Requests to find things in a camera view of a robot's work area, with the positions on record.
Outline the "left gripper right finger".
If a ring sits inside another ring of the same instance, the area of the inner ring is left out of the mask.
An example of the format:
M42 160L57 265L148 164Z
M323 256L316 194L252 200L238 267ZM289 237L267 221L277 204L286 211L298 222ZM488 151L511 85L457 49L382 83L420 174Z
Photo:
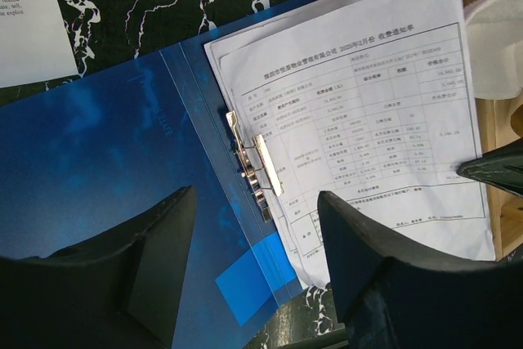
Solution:
M522 264L455 257L317 201L337 318L351 348L519 348Z

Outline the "blue plastic folder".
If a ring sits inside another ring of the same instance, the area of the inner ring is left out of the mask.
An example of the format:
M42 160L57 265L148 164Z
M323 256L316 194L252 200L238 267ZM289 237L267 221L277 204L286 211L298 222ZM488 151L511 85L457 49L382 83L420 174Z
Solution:
M290 0L1 109L1 260L45 258L177 190L196 217L169 348L241 348L302 294L235 153L206 43Z

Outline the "white hanging towel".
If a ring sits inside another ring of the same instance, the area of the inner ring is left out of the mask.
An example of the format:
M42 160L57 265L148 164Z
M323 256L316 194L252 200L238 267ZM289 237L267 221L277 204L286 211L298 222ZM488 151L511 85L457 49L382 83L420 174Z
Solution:
M522 91L522 0L477 0L464 15L475 97L517 97Z

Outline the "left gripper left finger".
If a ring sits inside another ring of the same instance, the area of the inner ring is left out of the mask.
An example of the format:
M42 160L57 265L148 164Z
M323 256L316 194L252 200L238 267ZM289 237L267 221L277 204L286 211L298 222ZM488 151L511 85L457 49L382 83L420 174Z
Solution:
M185 186L49 257L1 260L4 348L169 348L196 217Z

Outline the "white paper sheets stack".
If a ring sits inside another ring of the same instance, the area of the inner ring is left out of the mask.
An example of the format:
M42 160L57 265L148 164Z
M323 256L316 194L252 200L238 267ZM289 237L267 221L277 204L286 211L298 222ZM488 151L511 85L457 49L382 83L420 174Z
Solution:
M302 286L329 281L317 198L495 259L463 0L319 0L204 47Z

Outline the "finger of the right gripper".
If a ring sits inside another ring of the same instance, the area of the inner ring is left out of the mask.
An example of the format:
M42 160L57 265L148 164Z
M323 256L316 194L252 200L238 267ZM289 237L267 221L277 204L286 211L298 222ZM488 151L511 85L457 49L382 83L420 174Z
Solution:
M478 159L461 163L457 174L483 182L515 196L522 196L522 140L485 153Z

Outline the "printed paper stack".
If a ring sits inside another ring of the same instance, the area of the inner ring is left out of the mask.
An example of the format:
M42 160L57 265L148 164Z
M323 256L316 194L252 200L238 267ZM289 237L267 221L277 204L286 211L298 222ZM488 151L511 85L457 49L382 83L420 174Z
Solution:
M1 87L78 72L57 0L1 0Z

